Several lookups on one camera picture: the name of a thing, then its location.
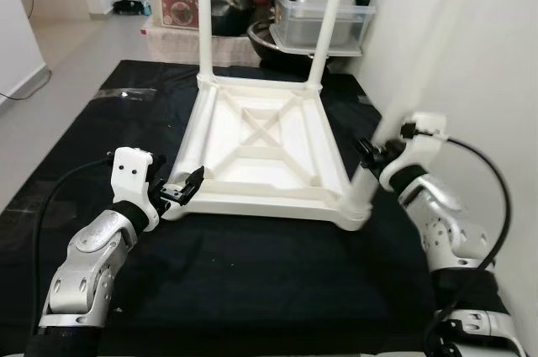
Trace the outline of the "clear plastic container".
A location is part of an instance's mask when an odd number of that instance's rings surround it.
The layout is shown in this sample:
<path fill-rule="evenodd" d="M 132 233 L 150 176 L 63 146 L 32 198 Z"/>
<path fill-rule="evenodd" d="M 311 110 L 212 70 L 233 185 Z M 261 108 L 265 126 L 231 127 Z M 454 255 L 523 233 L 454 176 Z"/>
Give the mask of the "clear plastic container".
<path fill-rule="evenodd" d="M 277 45 L 296 53 L 315 50 L 328 3 L 330 0 L 274 0 L 272 37 Z M 376 8 L 370 5 L 339 0 L 328 54 L 354 56 L 374 15 Z"/>

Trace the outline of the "beige fabric bench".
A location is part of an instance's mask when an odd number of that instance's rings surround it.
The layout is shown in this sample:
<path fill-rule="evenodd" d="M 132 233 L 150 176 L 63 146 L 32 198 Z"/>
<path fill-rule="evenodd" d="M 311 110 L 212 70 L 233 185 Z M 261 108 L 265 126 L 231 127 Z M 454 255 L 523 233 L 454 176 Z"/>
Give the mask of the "beige fabric bench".
<path fill-rule="evenodd" d="M 167 64 L 198 65 L 198 31 L 169 29 L 146 20 L 141 28 L 150 60 Z M 212 37 L 213 66 L 258 66 L 261 62 L 252 42 L 240 37 Z"/>

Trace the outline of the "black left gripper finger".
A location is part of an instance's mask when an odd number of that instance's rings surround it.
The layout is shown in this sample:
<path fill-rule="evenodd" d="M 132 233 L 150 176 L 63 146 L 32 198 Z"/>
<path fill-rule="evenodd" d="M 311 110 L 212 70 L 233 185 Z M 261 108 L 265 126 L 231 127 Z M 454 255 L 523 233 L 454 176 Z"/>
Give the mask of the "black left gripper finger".
<path fill-rule="evenodd" d="M 193 196 L 199 192 L 204 181 L 205 169 L 203 166 L 193 170 L 184 181 L 184 185 L 180 189 L 169 189 L 168 199 L 176 203 L 189 203 Z"/>

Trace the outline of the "black tablecloth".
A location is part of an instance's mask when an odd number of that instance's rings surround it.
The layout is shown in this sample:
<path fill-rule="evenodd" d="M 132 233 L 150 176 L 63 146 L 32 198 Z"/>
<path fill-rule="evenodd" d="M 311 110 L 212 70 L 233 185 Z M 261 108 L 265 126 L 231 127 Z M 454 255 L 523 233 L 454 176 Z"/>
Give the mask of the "black tablecloth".
<path fill-rule="evenodd" d="M 153 88 L 153 101 L 86 103 L 49 154 L 19 166 L 30 138 L 0 134 L 0 172 L 23 184 L 0 213 L 0 356 L 29 339 L 31 257 L 41 280 L 66 242 L 111 201 L 102 166 L 64 174 L 122 145 L 177 156 L 197 93 L 194 65 L 124 59 L 100 89 Z M 314 220 L 191 214 L 140 239 L 119 272 L 101 354 L 418 352 L 435 313 L 419 231 L 392 193 L 350 233 Z"/>

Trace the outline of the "clear tape strip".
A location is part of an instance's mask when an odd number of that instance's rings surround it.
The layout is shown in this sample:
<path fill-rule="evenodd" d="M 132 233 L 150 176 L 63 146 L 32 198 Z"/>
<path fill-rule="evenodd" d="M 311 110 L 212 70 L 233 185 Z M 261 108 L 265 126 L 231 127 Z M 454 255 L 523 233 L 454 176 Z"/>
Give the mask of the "clear tape strip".
<path fill-rule="evenodd" d="M 155 99 L 157 90 L 153 88 L 114 88 L 100 89 L 92 100 L 118 99 L 123 101 L 151 102 Z"/>

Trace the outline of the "white plastic table top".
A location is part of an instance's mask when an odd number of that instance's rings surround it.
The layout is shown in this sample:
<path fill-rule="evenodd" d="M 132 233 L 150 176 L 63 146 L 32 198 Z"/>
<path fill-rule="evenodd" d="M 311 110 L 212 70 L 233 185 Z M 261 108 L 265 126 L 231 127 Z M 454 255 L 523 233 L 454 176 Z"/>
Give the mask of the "white plastic table top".
<path fill-rule="evenodd" d="M 357 231 L 368 218 L 343 208 L 352 186 L 319 83 L 197 74 L 198 92 L 169 177 L 196 169 L 203 184 L 186 206 L 195 213 L 324 220 Z"/>

